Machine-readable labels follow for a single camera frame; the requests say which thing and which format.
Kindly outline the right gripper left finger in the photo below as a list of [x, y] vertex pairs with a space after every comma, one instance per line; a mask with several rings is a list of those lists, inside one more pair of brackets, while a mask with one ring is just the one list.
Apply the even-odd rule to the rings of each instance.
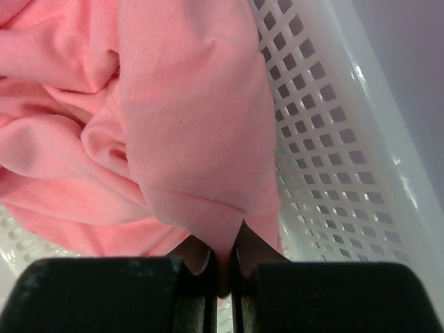
[[54, 258], [31, 264], [1, 313], [2, 332], [215, 332], [214, 267], [179, 257]]

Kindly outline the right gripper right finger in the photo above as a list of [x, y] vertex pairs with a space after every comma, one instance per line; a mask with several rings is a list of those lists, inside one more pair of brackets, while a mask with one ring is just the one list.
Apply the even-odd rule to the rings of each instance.
[[422, 282], [388, 262], [291, 262], [266, 244], [232, 252], [235, 332], [442, 332]]

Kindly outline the pink t shirt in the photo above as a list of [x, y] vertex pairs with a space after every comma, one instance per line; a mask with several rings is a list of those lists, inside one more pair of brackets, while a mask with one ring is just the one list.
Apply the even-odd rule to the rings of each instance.
[[1, 204], [84, 255], [279, 248], [273, 97], [247, 1], [2, 1]]

